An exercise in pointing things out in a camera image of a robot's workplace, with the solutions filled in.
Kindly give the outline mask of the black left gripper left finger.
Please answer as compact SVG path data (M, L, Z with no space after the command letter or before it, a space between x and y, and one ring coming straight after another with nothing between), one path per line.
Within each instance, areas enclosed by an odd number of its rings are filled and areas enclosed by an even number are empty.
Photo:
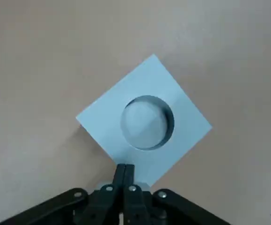
M113 207L120 195L125 165L118 164L111 183L91 194L72 188L30 209L0 222L0 225L103 225L118 223L118 209Z

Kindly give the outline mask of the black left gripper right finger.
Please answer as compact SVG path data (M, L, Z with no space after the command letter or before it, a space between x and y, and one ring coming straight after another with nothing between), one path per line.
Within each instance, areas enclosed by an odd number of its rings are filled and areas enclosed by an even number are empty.
M128 225L228 225L220 217L169 190L144 191L125 166L125 222Z

